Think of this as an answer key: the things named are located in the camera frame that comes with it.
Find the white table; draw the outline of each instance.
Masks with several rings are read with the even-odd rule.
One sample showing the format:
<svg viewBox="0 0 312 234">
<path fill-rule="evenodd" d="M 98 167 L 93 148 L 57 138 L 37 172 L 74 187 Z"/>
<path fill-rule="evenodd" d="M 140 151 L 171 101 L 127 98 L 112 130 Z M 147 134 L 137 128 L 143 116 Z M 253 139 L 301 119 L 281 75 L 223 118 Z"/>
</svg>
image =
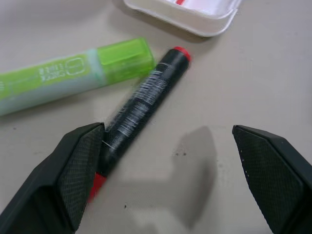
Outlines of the white table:
<svg viewBox="0 0 312 234">
<path fill-rule="evenodd" d="M 177 45 L 194 58 L 77 233 L 270 234 L 231 130 L 283 136 L 312 163 L 311 8 L 310 0 L 245 1 L 226 33 L 201 39 L 121 0 L 2 0 L 1 72 L 136 37 L 157 59 Z M 135 82 L 0 118 L 0 211 L 65 133 L 106 121 Z"/>
</svg>

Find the highlighter cap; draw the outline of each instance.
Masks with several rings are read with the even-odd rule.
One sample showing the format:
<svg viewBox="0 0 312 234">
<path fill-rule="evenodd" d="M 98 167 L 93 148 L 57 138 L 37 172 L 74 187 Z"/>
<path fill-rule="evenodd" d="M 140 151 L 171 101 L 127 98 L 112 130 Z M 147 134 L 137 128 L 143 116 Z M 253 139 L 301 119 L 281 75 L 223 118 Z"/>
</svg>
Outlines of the highlighter cap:
<svg viewBox="0 0 312 234">
<path fill-rule="evenodd" d="M 147 76 L 155 66 L 154 57 L 144 38 L 100 47 L 97 54 L 107 84 Z"/>
</svg>

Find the green highlighter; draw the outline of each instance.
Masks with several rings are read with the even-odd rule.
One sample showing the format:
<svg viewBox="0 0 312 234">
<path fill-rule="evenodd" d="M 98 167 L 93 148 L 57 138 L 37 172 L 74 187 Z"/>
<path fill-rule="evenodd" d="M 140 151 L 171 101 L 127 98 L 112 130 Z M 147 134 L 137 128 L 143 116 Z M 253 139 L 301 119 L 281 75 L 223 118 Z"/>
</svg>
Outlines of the green highlighter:
<svg viewBox="0 0 312 234">
<path fill-rule="evenodd" d="M 143 77 L 154 65 L 147 42 L 138 38 L 0 74 L 0 116 Z"/>
</svg>

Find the red marker cap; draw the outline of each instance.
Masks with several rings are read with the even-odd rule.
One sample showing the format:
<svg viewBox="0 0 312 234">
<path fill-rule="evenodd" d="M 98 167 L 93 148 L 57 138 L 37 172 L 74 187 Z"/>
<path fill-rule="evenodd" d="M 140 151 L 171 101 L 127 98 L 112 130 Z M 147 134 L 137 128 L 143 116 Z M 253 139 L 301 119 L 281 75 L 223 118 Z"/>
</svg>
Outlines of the red marker cap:
<svg viewBox="0 0 312 234">
<path fill-rule="evenodd" d="M 189 52 L 186 49 L 184 49 L 183 47 L 180 47 L 180 46 L 176 46 L 174 49 L 182 52 L 185 55 L 185 57 L 187 58 L 187 60 L 189 62 L 191 62 L 191 60 L 192 60 L 191 55 L 189 54 Z"/>
</svg>

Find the white foam tray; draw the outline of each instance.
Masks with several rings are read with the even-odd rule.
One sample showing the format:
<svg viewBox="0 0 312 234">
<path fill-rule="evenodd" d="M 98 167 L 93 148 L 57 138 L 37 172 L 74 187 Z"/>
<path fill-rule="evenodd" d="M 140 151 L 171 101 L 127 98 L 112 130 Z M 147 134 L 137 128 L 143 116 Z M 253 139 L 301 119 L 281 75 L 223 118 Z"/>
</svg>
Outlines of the white foam tray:
<svg viewBox="0 0 312 234">
<path fill-rule="evenodd" d="M 152 15 L 202 37 L 223 33 L 242 0 L 124 0 L 138 11 Z"/>
</svg>

